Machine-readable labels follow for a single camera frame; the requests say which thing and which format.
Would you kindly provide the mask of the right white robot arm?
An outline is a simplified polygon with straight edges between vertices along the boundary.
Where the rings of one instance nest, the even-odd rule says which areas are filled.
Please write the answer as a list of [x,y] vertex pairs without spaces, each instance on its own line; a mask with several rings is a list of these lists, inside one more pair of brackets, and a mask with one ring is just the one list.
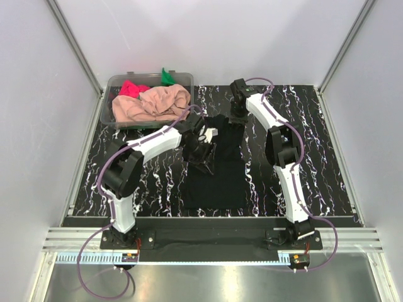
[[288,225],[278,238],[269,238],[268,242],[277,246],[287,243],[292,249],[301,249],[315,229],[300,180],[300,164],[305,149],[298,125],[290,123],[269,103],[266,98],[269,89],[263,91],[248,86],[244,79],[234,80],[230,89],[234,97],[230,121],[246,123],[248,115],[253,115],[266,130],[266,158],[280,180],[285,200]]

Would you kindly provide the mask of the black t shirt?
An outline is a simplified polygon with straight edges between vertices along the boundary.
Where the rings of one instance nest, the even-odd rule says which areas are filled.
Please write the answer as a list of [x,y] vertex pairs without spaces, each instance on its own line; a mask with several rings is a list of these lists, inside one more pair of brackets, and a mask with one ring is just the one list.
[[188,164],[184,181],[184,208],[187,210],[238,210],[246,205],[246,163],[241,156],[244,125],[232,124],[224,115],[206,118],[213,137],[213,172],[204,172]]

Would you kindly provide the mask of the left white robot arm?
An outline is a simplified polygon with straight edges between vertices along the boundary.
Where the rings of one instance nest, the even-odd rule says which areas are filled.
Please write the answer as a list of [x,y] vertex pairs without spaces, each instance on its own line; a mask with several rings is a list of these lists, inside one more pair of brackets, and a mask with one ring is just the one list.
[[99,193],[110,205],[110,234],[122,249],[135,247],[135,215],[132,195],[139,186],[144,164],[172,149],[182,148],[183,160],[204,173],[213,174],[219,130],[210,127],[204,118],[190,114],[158,131],[129,142],[113,143],[110,157],[98,176]]

